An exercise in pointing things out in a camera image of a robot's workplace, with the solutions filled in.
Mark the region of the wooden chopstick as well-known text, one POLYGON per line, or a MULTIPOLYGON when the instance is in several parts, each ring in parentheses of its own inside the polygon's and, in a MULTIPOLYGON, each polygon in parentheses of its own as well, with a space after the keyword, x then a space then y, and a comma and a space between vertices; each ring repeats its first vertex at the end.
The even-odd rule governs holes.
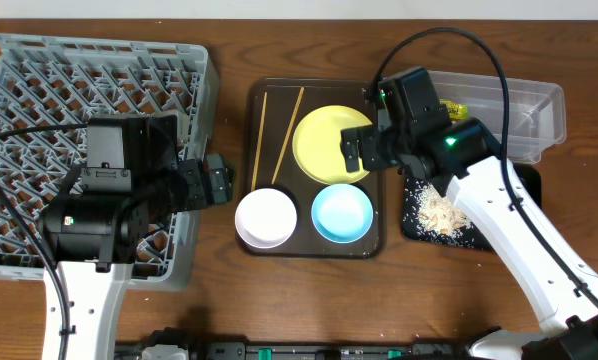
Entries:
POLYGON ((264 132, 264 127, 265 127, 265 117, 266 117, 266 110, 267 110, 267 98, 268 98, 268 93, 264 92, 263 101, 262 101, 262 110, 261 110, 261 114, 260 114, 260 122, 259 122, 259 128, 258 128, 254 165, 253 165, 253 175, 252 175, 251 188, 250 188, 251 191, 255 191, 256 185, 257 185, 258 167, 259 167, 259 162, 260 162, 261 145, 262 145, 262 138, 263 138, 263 132, 264 132))
POLYGON ((292 134, 292 130, 294 128, 294 123, 295 123, 295 120, 296 120, 296 117, 297 117, 297 114, 298 114, 298 110, 300 108, 300 105, 301 105, 301 102, 302 102, 302 99, 303 99, 304 92, 305 92, 305 88, 301 87, 300 90, 299 90, 299 92, 298 92, 298 95, 297 95, 297 98, 296 98, 296 101, 295 101, 295 105, 294 105, 294 108, 293 108, 293 112, 292 112, 292 115, 290 117, 287 129, 286 129, 286 133, 285 133, 285 136, 284 136, 284 140, 283 140, 283 143, 282 143, 282 146, 281 146, 279 157, 278 157, 277 163, 275 165, 275 169, 274 169, 273 177, 272 177, 272 181, 271 181, 271 184, 273 184, 273 185, 276 183, 276 180, 277 180, 277 177, 278 177, 281 165, 283 163, 285 152, 286 152, 286 149, 288 147, 289 140, 290 140, 290 135, 292 134))

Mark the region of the yellow round plate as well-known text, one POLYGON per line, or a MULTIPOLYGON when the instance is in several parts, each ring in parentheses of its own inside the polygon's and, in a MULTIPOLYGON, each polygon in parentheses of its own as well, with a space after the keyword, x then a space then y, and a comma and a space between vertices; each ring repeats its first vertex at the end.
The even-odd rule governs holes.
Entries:
POLYGON ((371 125, 363 113, 342 105, 313 110, 297 125, 292 141, 294 158, 311 179, 327 184, 352 184, 366 177, 363 167, 348 172, 341 152, 341 131, 371 125))

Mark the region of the light blue round bowl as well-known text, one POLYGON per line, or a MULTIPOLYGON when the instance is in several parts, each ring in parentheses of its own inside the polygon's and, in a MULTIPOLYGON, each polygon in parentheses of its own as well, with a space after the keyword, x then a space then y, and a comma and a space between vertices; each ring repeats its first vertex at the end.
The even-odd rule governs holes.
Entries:
POLYGON ((369 196, 350 184, 335 184, 322 189, 311 206, 311 220, 317 232, 335 244, 360 240, 374 221, 369 196))

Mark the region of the yellow snack wrapper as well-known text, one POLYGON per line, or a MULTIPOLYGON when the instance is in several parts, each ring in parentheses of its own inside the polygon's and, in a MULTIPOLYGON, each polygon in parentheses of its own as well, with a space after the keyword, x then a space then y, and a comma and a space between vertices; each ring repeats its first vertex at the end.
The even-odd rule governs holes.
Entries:
POLYGON ((451 120, 460 121, 469 118, 469 110, 467 105, 456 103, 447 99, 441 99, 440 103, 446 106, 451 120))

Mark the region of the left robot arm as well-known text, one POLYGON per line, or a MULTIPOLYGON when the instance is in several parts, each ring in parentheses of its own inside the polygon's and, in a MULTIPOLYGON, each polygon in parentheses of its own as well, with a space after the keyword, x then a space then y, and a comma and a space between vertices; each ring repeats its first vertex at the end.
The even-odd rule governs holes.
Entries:
POLYGON ((55 264, 44 284, 45 359, 110 359, 136 251, 149 227, 171 215, 223 205, 234 171, 219 154, 182 160, 189 119, 178 113, 89 120, 87 159, 64 178, 40 216, 55 264))

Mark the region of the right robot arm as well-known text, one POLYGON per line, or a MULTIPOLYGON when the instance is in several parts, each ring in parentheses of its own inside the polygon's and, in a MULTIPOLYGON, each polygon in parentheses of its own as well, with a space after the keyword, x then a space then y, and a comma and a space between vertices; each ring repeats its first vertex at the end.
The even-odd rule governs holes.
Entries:
POLYGON ((370 99, 378 124, 344 129, 347 171, 400 165, 433 184, 488 241, 522 288, 538 334, 492 330, 473 341, 474 359, 598 359, 598 274, 528 194, 478 119, 454 122, 428 72, 385 78, 370 99))

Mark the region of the white round bowl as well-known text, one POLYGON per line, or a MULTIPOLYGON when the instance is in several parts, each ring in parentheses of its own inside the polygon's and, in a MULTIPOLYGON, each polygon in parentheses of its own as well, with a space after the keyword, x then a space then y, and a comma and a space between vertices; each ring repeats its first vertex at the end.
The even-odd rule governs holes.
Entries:
POLYGON ((293 201, 273 188, 247 194, 235 212, 238 235, 247 245, 257 249, 271 249, 283 244, 293 234, 297 221, 293 201))

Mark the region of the dark brown serving tray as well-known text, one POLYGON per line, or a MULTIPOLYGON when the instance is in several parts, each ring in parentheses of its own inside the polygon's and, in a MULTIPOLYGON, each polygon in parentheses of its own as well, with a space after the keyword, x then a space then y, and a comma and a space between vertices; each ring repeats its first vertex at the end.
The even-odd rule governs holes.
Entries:
POLYGON ((374 221, 368 233, 360 240, 349 244, 335 244, 322 237, 311 220, 311 206, 317 194, 325 188, 323 183, 310 179, 296 163, 292 154, 292 135, 285 152, 276 183, 271 184, 273 172, 286 129, 301 87, 305 88, 303 99, 294 123, 309 112, 328 105, 343 105, 376 121, 372 108, 365 102, 366 83, 358 80, 267 78, 256 82, 249 93, 243 155, 246 167, 243 176, 245 194, 251 190, 253 165, 256 151, 260 114, 264 92, 268 93, 265 127, 258 167, 258 188, 275 188, 290 197, 295 204, 297 226, 283 244, 271 249, 257 249, 246 243, 244 250, 257 256, 368 259, 382 249, 386 240, 385 221, 385 176, 372 172, 355 186, 364 191, 374 208, 374 221))

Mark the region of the clear plastic bin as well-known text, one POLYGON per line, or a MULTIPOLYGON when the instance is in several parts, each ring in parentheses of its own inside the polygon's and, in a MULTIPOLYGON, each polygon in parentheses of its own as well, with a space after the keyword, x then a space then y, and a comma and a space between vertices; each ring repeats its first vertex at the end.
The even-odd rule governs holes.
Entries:
MULTIPOLYGON (((438 96, 468 106, 469 116, 481 120, 501 137, 503 98, 494 76, 432 71, 438 96)), ((553 83, 507 80, 510 101, 508 157, 515 163, 536 164, 547 148, 566 139, 563 89, 553 83)))

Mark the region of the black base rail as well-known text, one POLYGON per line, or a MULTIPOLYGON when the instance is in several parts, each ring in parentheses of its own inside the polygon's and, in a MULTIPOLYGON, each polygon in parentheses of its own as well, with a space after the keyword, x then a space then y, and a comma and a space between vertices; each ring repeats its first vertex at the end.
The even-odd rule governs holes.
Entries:
POLYGON ((468 352, 450 343, 396 345, 251 342, 245 337, 203 340, 183 330, 154 331, 139 343, 118 343, 115 359, 188 360, 395 360, 468 359, 468 352))

